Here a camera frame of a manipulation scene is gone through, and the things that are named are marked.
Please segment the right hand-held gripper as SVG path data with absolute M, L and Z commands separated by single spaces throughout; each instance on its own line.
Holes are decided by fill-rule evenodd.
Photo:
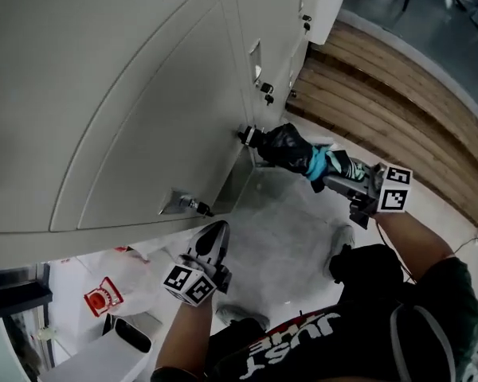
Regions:
M 413 181 L 413 171 L 393 164 L 370 166 L 361 181 L 328 175 L 323 183 L 351 200 L 350 219 L 367 229 L 377 213 L 404 212 Z

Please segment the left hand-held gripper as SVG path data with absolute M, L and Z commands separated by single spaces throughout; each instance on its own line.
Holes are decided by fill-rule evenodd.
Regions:
M 189 306 L 200 306 L 215 291 L 227 293 L 232 278 L 221 263 L 229 246 L 230 226 L 220 220 L 199 230 L 188 243 L 186 254 L 172 263 L 162 286 Z

